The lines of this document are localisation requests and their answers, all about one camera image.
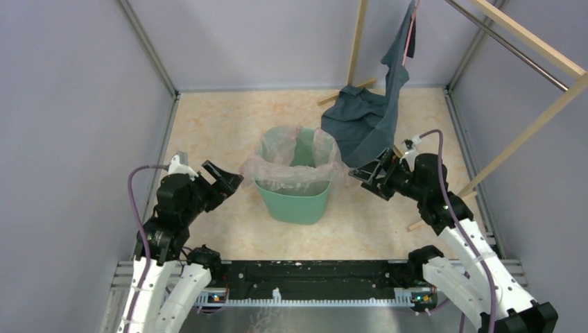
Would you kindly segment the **pink translucent trash bag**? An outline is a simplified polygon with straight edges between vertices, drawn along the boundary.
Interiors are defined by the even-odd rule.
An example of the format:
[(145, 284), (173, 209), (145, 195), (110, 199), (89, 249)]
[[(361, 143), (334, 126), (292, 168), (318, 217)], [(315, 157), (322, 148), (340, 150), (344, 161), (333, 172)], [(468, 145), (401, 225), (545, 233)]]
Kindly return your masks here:
[(352, 187), (336, 140), (320, 128), (267, 130), (239, 167), (244, 184), (294, 196), (315, 196), (328, 186)]

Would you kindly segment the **green plastic trash bin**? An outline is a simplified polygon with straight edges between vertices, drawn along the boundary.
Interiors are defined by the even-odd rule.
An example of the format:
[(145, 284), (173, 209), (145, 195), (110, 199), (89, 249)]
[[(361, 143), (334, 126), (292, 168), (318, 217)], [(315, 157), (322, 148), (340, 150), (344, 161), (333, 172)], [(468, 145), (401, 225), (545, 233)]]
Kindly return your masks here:
[[(264, 136), (259, 154), (266, 161), (286, 167), (285, 172), (299, 171), (303, 176), (327, 165), (336, 152), (336, 142), (329, 134), (311, 128), (280, 126)], [(255, 185), (271, 217), (278, 221), (312, 225), (324, 215), (330, 187), (329, 180), (278, 185), (275, 181), (256, 180)]]

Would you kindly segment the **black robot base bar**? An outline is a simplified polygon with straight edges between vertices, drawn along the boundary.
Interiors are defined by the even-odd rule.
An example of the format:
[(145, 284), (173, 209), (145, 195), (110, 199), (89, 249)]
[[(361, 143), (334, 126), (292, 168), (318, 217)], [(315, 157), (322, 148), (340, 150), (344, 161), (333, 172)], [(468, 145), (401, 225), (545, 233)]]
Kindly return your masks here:
[(230, 300), (265, 300), (277, 289), (284, 300), (392, 300), (433, 304), (438, 289), (404, 260), (225, 261), (209, 287)]

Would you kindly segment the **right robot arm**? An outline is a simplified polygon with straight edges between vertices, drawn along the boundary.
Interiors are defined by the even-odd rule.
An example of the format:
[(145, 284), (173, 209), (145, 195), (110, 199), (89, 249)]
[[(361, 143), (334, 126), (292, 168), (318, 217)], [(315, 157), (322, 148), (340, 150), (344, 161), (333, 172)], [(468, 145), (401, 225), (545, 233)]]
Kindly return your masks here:
[(412, 163), (386, 149), (350, 176), (384, 200), (395, 194), (413, 199), (425, 224), (458, 256), (453, 267), (435, 246), (409, 253), (408, 280), (440, 289), (478, 332), (553, 332), (559, 318), (549, 302), (540, 303), (518, 283), (488, 244), (472, 211), (448, 191), (440, 157), (422, 153)]

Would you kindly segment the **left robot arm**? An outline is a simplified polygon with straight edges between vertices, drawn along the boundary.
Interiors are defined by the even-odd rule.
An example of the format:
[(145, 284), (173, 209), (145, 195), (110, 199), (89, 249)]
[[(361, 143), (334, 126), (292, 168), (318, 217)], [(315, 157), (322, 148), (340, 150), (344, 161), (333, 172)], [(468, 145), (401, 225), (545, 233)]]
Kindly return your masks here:
[(183, 152), (159, 166), (166, 175), (152, 215), (137, 222), (132, 281), (118, 332), (179, 332), (198, 296), (221, 281), (221, 256), (215, 250), (201, 246), (184, 261), (180, 256), (191, 223), (235, 194), (243, 176), (209, 160), (202, 167), (214, 182), (194, 171)]

